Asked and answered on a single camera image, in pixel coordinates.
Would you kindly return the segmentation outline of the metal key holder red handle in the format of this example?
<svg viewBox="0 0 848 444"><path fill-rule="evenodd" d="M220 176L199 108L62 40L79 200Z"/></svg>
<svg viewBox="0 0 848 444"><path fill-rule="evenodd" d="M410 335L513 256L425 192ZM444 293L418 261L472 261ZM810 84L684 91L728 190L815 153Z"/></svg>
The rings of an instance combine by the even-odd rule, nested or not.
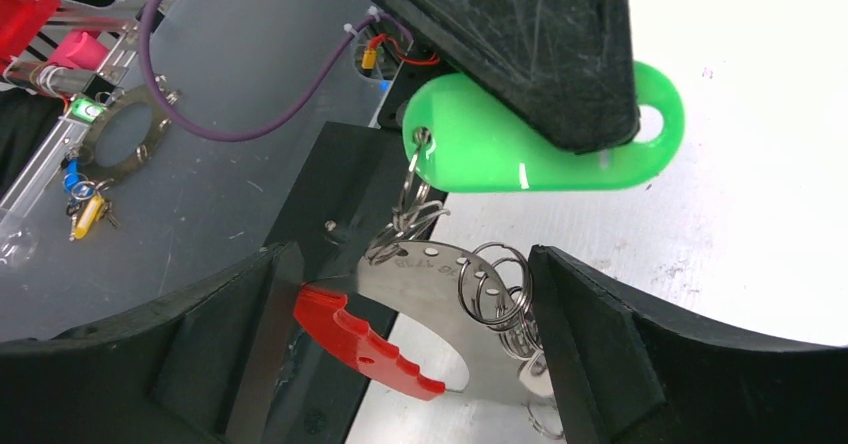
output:
<svg viewBox="0 0 848 444"><path fill-rule="evenodd" d="M469 251L433 241L402 241L383 262L360 260L352 275L301 287L294 317L340 362L407 396L431 401L461 395L506 405L554 398L531 311L533 278L517 249L490 242ZM468 369L450 388L347 311L358 295L404 315L443 339Z"/></svg>

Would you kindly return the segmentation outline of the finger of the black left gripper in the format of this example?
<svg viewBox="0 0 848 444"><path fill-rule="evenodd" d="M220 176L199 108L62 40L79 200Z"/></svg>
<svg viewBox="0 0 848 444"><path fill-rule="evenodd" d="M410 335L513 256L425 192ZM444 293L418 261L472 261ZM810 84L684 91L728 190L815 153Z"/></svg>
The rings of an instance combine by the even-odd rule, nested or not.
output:
<svg viewBox="0 0 848 444"><path fill-rule="evenodd" d="M556 147L638 132L629 0L372 0Z"/></svg>

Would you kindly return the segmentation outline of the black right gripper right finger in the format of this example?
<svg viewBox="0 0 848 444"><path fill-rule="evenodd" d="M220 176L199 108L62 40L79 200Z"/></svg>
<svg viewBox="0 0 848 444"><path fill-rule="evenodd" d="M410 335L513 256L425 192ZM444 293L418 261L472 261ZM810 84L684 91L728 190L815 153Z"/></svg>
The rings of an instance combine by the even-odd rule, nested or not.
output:
<svg viewBox="0 0 848 444"><path fill-rule="evenodd" d="M550 246L532 309L570 443L843 443L847 351L660 299Z"/></svg>

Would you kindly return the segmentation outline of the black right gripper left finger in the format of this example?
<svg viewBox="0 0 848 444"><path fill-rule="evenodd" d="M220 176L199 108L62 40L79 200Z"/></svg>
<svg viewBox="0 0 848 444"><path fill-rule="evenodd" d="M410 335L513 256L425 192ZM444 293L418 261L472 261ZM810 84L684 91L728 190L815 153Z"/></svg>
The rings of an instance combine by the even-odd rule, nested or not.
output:
<svg viewBox="0 0 848 444"><path fill-rule="evenodd" d="M5 443L258 443L295 328L297 244L49 340L1 346Z"/></svg>

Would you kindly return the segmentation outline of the green key tag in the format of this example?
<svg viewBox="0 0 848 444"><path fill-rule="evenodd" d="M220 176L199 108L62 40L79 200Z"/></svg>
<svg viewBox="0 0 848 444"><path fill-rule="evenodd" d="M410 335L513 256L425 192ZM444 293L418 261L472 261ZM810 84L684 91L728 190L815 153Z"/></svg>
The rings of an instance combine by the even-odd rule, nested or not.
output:
<svg viewBox="0 0 848 444"><path fill-rule="evenodd" d="M655 109L661 131L609 151L556 148L471 78L437 77L409 99L402 119L414 172L448 193L612 191L653 179L672 161L685 129L683 100L658 69L634 65L637 104Z"/></svg>

